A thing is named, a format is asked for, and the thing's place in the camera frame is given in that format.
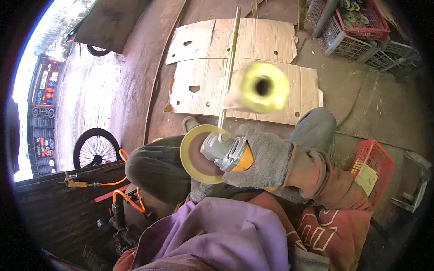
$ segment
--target tire stack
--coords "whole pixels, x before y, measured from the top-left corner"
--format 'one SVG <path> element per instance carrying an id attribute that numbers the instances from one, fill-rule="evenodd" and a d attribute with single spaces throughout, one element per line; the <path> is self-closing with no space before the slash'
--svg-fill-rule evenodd
<path id="1" fill-rule="evenodd" d="M 34 138 L 54 138 L 54 130 L 48 128 L 34 128 L 32 134 Z"/>
<path id="2" fill-rule="evenodd" d="M 51 160 L 51 157 L 39 158 L 38 160 L 36 160 L 36 165 L 38 167 L 49 166 L 50 160 Z"/>
<path id="3" fill-rule="evenodd" d="M 38 167 L 39 174 L 41 175 L 51 174 L 51 169 L 52 167 L 49 165 Z"/>
<path id="4" fill-rule="evenodd" d="M 33 128 L 54 128 L 54 119 L 52 118 L 32 118 L 29 119 L 29 126 Z"/>

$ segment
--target leg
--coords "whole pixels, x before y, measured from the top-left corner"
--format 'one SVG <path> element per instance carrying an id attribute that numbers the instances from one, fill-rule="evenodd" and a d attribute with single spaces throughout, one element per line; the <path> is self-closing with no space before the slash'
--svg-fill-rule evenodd
<path id="1" fill-rule="evenodd" d="M 305 149 L 321 149 L 326 153 L 333 142 L 336 119 L 324 107 L 307 112 L 297 123 L 289 141 Z"/>
<path id="2" fill-rule="evenodd" d="M 191 177 L 179 157 L 183 138 L 166 137 L 137 148 L 125 164 L 131 183 L 170 206 L 176 206 L 190 192 Z"/>

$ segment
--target purple cloth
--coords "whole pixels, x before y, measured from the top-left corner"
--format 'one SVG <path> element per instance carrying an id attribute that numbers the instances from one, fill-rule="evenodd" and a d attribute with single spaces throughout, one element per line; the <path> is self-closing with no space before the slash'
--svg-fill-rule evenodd
<path id="1" fill-rule="evenodd" d="M 289 270 L 286 233 L 272 211 L 232 199 L 205 198 L 147 228 L 131 269 L 194 255 L 214 269 Z"/>

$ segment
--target knee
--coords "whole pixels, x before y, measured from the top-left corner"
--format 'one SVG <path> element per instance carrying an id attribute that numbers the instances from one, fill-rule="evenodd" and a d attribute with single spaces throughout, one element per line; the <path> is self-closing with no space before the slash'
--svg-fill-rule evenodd
<path id="1" fill-rule="evenodd" d="M 318 121 L 318 124 L 324 129 L 334 132 L 336 130 L 336 119 L 333 114 L 325 107 L 312 109 L 312 117 Z"/>
<path id="2" fill-rule="evenodd" d="M 133 152 L 130 153 L 127 161 L 125 162 L 125 175 L 130 182 L 134 182 L 134 180 L 137 179 L 137 174 L 139 172 L 139 170 L 137 169 L 138 167 L 140 167 L 141 164 L 141 152 L 143 152 L 142 147 L 135 149 Z"/>

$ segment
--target shoe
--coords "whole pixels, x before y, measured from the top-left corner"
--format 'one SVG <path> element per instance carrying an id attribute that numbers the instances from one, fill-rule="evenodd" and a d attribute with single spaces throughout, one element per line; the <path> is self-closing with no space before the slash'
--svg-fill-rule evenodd
<path id="1" fill-rule="evenodd" d="M 185 117 L 182 120 L 182 130 L 184 131 L 184 133 L 188 133 L 191 129 L 199 125 L 200 123 L 198 123 L 196 118 L 193 116 Z"/>

